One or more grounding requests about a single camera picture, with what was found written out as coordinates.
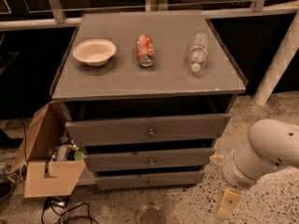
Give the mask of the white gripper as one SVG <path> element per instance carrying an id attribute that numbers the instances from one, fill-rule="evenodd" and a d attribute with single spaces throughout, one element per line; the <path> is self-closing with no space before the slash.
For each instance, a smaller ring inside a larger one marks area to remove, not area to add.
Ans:
<path id="1" fill-rule="evenodd" d="M 219 203 L 216 208 L 216 219 L 227 219 L 242 200 L 243 193 L 240 189 L 250 189 L 257 181 L 246 177 L 235 164 L 235 150 L 231 150 L 225 156 L 211 155 L 209 159 L 215 164 L 221 164 L 221 176 L 232 188 L 222 189 L 219 195 Z"/>

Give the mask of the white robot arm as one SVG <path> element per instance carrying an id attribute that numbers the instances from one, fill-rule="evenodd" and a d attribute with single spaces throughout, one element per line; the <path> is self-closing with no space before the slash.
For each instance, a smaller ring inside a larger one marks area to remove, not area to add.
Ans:
<path id="1" fill-rule="evenodd" d="M 210 161 L 221 168 L 228 188 L 221 189 L 216 219 L 227 219 L 243 197 L 268 174 L 289 166 L 299 168 L 299 126 L 276 119 L 261 119 L 249 129 L 248 141 L 226 155 L 212 155 Z"/>

